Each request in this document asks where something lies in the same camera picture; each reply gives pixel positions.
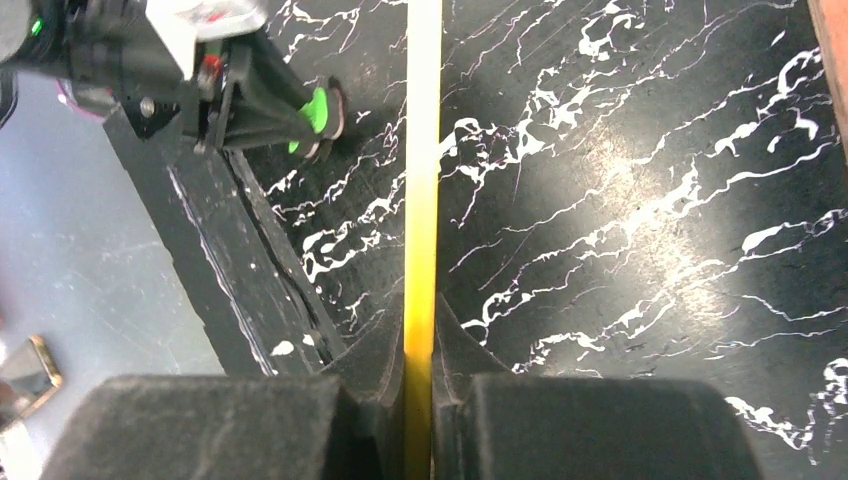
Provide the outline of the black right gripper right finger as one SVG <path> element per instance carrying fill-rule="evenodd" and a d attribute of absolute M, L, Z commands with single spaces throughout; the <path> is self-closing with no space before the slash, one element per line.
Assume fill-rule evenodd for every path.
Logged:
<path fill-rule="evenodd" d="M 720 393 L 677 379 L 517 375 L 436 302 L 438 479 L 758 479 Z"/>

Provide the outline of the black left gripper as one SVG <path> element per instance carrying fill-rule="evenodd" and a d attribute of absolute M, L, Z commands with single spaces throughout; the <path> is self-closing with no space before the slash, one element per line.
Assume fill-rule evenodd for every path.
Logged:
<path fill-rule="evenodd" d="M 146 19 L 146 2 L 86 4 L 86 82 L 136 108 L 139 137 L 150 137 L 179 110 L 183 136 L 200 150 L 282 145 L 304 159 L 323 154 L 328 140 L 304 109 L 312 93 L 266 34 L 197 44 L 194 76 L 184 80 Z"/>

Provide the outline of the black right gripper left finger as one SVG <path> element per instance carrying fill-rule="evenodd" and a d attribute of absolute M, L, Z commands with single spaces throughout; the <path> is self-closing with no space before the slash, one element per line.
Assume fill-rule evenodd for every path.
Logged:
<path fill-rule="evenodd" d="M 311 375 L 110 378 L 66 424 L 46 479 L 399 479 L 403 302 Z"/>

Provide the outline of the green black whiteboard eraser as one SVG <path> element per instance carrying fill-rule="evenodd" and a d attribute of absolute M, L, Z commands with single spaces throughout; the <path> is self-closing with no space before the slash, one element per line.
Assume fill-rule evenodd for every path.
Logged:
<path fill-rule="evenodd" d="M 292 141 L 288 144 L 288 153 L 307 160 L 326 158 L 346 124 L 348 100 L 341 81 L 330 76 L 325 87 L 313 90 L 312 99 L 299 113 L 309 120 L 318 141 L 310 145 Z"/>

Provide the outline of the yellow framed whiteboard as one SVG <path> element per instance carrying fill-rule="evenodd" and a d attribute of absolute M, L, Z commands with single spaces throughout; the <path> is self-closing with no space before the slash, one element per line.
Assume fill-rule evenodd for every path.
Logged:
<path fill-rule="evenodd" d="M 404 477 L 431 470 L 442 3 L 407 4 L 404 253 Z"/>

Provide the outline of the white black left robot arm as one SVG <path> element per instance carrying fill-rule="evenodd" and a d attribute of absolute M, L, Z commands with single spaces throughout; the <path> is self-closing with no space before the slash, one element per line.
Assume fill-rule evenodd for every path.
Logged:
<path fill-rule="evenodd" d="M 345 95 L 304 84 L 267 22 L 263 1 L 5 1 L 1 66 L 108 92 L 141 139 L 178 119 L 200 152 L 312 158 L 342 135 Z"/>

